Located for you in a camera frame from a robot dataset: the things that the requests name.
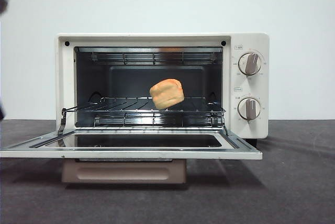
bread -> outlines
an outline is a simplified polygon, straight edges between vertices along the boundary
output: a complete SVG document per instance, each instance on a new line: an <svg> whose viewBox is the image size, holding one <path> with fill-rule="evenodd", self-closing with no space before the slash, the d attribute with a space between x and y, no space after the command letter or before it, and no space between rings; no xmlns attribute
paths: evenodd
<svg viewBox="0 0 335 224"><path fill-rule="evenodd" d="M160 110L176 105L184 100L182 84L176 79L160 81L150 88L155 107Z"/></svg>

temperature knob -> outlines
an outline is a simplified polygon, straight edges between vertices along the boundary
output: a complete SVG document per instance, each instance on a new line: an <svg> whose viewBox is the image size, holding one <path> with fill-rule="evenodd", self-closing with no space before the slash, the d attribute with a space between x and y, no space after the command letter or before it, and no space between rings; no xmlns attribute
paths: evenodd
<svg viewBox="0 0 335 224"><path fill-rule="evenodd" d="M253 120L260 114L260 103L253 98L243 99L238 106L240 116L246 120Z"/></svg>
<svg viewBox="0 0 335 224"><path fill-rule="evenodd" d="M254 75L261 68L261 61L258 54L247 53L240 57L239 60L240 71L245 75Z"/></svg>

oven door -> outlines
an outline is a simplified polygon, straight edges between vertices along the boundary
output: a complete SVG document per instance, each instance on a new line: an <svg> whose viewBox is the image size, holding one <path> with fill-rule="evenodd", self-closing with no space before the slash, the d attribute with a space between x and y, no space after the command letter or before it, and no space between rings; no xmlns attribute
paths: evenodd
<svg viewBox="0 0 335 224"><path fill-rule="evenodd" d="M261 160L262 152L222 129L81 129L30 139L2 158Z"/></svg>

white toaster oven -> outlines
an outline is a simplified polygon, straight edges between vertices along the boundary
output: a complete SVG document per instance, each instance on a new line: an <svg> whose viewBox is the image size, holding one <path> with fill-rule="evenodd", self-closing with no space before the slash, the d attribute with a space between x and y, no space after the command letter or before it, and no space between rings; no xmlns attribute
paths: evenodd
<svg viewBox="0 0 335 224"><path fill-rule="evenodd" d="M268 132L264 33L64 33L56 38L57 131L1 157L62 158L63 181L185 182L186 159L262 159ZM183 85L154 107L149 89Z"/></svg>

gray countertop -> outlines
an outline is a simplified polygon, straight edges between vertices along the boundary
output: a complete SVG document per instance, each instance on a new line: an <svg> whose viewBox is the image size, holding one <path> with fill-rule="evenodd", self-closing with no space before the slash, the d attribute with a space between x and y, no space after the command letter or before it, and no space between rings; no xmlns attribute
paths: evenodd
<svg viewBox="0 0 335 224"><path fill-rule="evenodd" d="M55 130L5 120L2 146ZM59 159L1 159L5 223L334 223L335 120L272 120L262 161L188 160L187 185L61 183Z"/></svg>

